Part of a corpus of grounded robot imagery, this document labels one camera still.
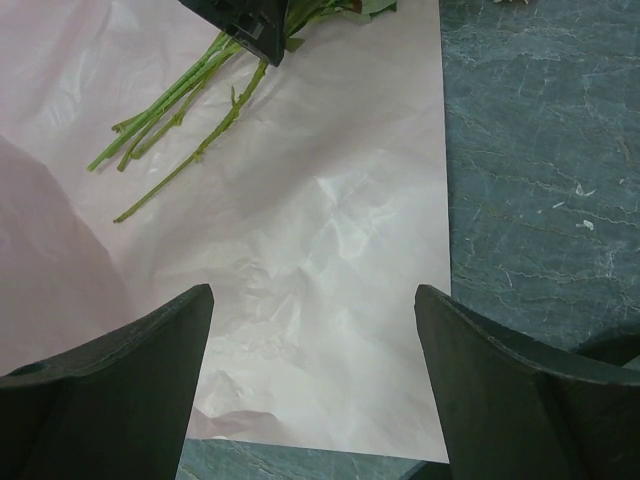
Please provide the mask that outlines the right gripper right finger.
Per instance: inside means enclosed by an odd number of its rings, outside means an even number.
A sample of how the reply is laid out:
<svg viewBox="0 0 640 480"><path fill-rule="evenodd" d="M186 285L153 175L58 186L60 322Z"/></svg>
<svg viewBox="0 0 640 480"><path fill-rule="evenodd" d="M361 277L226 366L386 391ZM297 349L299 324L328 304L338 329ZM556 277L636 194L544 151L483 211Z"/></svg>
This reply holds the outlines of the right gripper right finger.
<svg viewBox="0 0 640 480"><path fill-rule="evenodd" d="M418 479L635 479L639 337L567 352L428 285L416 326L448 459Z"/></svg>

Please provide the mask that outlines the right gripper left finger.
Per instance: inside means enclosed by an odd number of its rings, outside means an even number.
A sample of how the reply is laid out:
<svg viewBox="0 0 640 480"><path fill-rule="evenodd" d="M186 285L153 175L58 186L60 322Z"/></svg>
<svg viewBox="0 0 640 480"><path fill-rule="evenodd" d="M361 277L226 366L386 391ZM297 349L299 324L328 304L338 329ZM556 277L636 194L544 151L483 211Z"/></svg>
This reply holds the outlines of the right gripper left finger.
<svg viewBox="0 0 640 480"><path fill-rule="evenodd" d="M152 313L1 378L4 479L173 479L214 297Z"/></svg>

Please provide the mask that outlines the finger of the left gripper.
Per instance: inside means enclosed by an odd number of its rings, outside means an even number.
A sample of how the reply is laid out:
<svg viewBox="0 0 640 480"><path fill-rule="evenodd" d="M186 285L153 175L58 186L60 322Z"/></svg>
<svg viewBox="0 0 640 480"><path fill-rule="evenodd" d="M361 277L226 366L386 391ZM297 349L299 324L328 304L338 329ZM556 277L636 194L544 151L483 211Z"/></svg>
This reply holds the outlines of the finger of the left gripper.
<svg viewBox="0 0 640 480"><path fill-rule="evenodd" d="M285 51L288 0L180 0L243 48L278 66Z"/></svg>

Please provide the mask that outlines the purple pink wrapping paper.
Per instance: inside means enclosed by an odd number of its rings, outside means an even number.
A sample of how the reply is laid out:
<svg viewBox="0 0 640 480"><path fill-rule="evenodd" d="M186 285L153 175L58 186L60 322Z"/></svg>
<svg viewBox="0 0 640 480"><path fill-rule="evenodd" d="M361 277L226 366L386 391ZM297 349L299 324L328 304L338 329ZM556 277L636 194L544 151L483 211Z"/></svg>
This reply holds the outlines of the purple pink wrapping paper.
<svg viewBox="0 0 640 480"><path fill-rule="evenodd" d="M2 371L206 283L191 436L445 461L414 316L450 287L437 3L306 29L198 163L254 56L89 172L215 36L175 1L2 3Z"/></svg>

